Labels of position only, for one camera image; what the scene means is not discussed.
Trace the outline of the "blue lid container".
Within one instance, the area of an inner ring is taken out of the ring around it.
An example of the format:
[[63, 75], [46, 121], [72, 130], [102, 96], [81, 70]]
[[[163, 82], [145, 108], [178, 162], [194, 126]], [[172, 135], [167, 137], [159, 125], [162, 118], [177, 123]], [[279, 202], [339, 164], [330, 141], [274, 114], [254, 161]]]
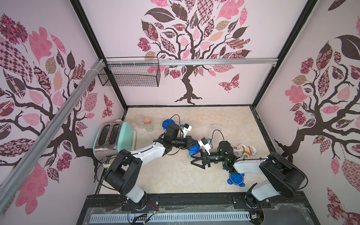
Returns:
[[190, 149], [188, 149], [188, 155], [187, 155], [187, 157], [189, 158], [189, 159], [191, 159], [193, 156], [195, 156], [199, 151], [200, 151], [200, 149], [201, 149], [201, 147], [200, 146], [194, 146], [193, 145], [193, 148], [190, 148]]
[[172, 120], [172, 119], [164, 120], [164, 121], [162, 122], [162, 128], [163, 128], [164, 130], [167, 130], [167, 127], [170, 126], [171, 124], [175, 124], [175, 121]]

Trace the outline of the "detached blue container lid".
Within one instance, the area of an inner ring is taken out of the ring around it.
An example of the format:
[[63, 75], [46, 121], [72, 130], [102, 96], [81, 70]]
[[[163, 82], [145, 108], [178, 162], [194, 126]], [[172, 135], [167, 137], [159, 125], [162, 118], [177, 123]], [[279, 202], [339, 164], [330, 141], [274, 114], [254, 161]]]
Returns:
[[227, 179], [227, 183], [229, 185], [236, 185], [236, 186], [239, 186], [239, 187], [245, 187], [244, 174], [243, 173], [240, 173], [240, 174], [230, 173], [229, 177]]

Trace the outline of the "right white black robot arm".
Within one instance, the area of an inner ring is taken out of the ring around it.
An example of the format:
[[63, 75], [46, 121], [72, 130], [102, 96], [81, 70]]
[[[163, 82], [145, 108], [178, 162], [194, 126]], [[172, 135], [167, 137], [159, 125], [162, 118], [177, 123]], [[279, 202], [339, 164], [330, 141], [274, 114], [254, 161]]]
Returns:
[[260, 202], [275, 196], [292, 198], [307, 181], [305, 173], [277, 152], [266, 157], [251, 158], [257, 153], [253, 146], [232, 146], [228, 141], [221, 141], [215, 152], [199, 150], [200, 156], [192, 156], [191, 164], [205, 169], [212, 163], [222, 163], [223, 169], [230, 174], [260, 174], [266, 177], [261, 183], [253, 184], [246, 192], [245, 203], [249, 208], [256, 208]]

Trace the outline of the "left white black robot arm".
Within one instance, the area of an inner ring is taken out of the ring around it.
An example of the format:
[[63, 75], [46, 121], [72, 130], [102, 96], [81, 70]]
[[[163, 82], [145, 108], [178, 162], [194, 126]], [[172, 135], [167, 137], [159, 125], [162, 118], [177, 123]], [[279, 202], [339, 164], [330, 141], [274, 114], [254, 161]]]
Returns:
[[120, 195], [129, 199], [134, 208], [146, 207], [147, 193], [136, 185], [141, 167], [168, 154], [172, 148], [187, 150], [199, 146], [191, 136], [178, 136], [181, 127], [170, 124], [166, 131], [148, 147], [136, 151], [121, 150], [107, 169], [104, 180]]

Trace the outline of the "small bottle cork lid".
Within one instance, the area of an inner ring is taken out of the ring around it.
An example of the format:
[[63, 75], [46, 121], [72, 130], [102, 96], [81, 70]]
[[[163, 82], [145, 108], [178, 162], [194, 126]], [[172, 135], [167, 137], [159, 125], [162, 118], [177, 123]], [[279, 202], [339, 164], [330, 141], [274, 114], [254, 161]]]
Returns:
[[152, 132], [154, 130], [154, 125], [150, 118], [144, 118], [145, 130], [147, 132]]

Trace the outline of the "clear glass tumbler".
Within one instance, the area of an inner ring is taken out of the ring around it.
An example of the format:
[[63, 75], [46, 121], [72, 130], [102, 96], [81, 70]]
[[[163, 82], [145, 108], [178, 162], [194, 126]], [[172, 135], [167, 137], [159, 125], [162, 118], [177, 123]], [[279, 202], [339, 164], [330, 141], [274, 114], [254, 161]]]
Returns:
[[136, 124], [136, 126], [139, 129], [144, 129], [145, 128], [145, 122], [144, 122], [145, 117], [143, 115], [137, 115], [134, 117], [134, 123]]

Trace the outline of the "mint chrome toaster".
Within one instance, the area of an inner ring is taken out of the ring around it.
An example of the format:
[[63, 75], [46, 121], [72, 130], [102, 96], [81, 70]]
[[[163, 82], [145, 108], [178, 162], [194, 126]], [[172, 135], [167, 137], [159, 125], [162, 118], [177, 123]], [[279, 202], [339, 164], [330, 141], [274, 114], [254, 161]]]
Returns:
[[108, 121], [101, 125], [93, 145], [95, 158], [104, 162], [121, 150], [135, 150], [137, 132], [130, 123], [122, 120]]

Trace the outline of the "back aluminium rail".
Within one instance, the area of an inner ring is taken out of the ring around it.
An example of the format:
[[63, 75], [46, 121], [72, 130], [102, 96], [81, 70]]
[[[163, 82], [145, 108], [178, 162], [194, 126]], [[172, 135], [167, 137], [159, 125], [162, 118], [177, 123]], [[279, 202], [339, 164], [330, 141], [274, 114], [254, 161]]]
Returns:
[[138, 65], [138, 64], [150, 64], [159, 66], [193, 66], [193, 65], [248, 65], [248, 64], [272, 64], [276, 65], [277, 58], [244, 58], [244, 59], [190, 59], [190, 60], [107, 60], [107, 65]]

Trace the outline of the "aluminium rail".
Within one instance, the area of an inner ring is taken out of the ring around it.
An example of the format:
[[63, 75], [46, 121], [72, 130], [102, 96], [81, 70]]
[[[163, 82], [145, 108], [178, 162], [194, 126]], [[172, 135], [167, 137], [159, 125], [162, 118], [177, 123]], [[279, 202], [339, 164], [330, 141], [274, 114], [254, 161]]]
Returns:
[[7, 207], [11, 198], [16, 194], [21, 184], [30, 173], [30, 170], [35, 166], [50, 142], [54, 139], [67, 117], [87, 90], [88, 86], [97, 76], [99, 71], [105, 66], [106, 63], [103, 59], [95, 61], [86, 73], [85, 77], [79, 83], [78, 87], [71, 93], [70, 97], [56, 113], [49, 125], [46, 126], [29, 151], [24, 154], [20, 162], [6, 178], [1, 186], [1, 212], [3, 212]]
[[244, 58], [244, 59], [190, 59], [190, 60], [107, 60], [107, 65], [138, 65], [138, 64], [150, 64], [159, 66], [193, 66], [193, 65], [248, 65], [248, 64], [272, 64], [276, 65], [277, 58]]

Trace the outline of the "black base frame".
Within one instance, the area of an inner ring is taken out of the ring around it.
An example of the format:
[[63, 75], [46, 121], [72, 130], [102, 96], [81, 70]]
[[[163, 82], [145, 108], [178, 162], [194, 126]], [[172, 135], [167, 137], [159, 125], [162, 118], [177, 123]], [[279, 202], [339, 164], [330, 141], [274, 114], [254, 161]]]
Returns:
[[181, 212], [249, 212], [250, 221], [172, 222], [140, 225], [317, 225], [317, 219], [303, 192], [293, 198], [275, 196], [252, 209], [245, 203], [245, 192], [148, 194], [146, 207], [134, 208], [125, 196], [90, 195], [86, 198], [77, 223], [89, 225], [92, 214], [137, 214]]

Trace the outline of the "left aluminium rail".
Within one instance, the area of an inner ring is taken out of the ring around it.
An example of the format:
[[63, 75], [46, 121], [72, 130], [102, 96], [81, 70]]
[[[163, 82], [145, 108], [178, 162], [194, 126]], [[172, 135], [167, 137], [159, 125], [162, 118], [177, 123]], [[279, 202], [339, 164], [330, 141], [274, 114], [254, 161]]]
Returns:
[[56, 113], [49, 125], [46, 126], [29, 151], [24, 154], [20, 162], [6, 178], [1, 186], [1, 212], [3, 212], [7, 207], [11, 198], [16, 194], [21, 184], [30, 173], [30, 170], [35, 166], [50, 142], [54, 139], [67, 117], [87, 90], [88, 86], [97, 76], [99, 71], [105, 66], [106, 63], [103, 59], [95, 61], [86, 73], [85, 77], [79, 83], [78, 87], [71, 93], [70, 97]]

